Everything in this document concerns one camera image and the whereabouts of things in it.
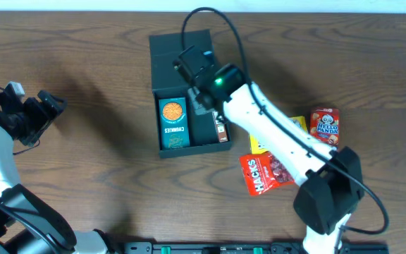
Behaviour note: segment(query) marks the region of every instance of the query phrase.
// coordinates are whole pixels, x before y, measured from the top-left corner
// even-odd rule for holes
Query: small snack box
[[[311,111],[309,134],[326,144],[337,147],[339,145],[339,110],[314,108]]]
[[[305,122],[304,116],[295,116],[290,117],[290,120],[296,125],[299,126],[304,132],[308,133],[307,124]],[[252,154],[260,155],[263,152],[269,151],[267,147],[261,144],[254,136],[250,135],[250,149]]]
[[[189,147],[186,100],[184,97],[160,99],[162,148]]]

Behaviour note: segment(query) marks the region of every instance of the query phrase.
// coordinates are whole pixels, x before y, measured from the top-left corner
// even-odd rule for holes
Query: teal snack box
[[[159,100],[162,149],[189,147],[186,99],[184,97]]]

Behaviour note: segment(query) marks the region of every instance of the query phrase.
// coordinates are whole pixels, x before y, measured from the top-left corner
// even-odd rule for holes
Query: yellow snack package
[[[305,122],[304,116],[290,117],[290,119],[295,123],[296,126],[299,126],[304,132],[308,133],[307,124]],[[252,135],[250,135],[250,149],[252,151],[252,154],[254,155],[259,155],[263,152],[269,151],[265,145],[261,144]]]

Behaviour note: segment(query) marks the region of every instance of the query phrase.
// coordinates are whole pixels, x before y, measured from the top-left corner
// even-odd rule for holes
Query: green light
[[[221,78],[217,78],[215,81],[216,85],[222,85],[223,80]]]

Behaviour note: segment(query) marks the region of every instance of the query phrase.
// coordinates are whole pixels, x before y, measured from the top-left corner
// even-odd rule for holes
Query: white wall
[[[0,0],[0,11],[191,11],[406,13],[406,0]]]

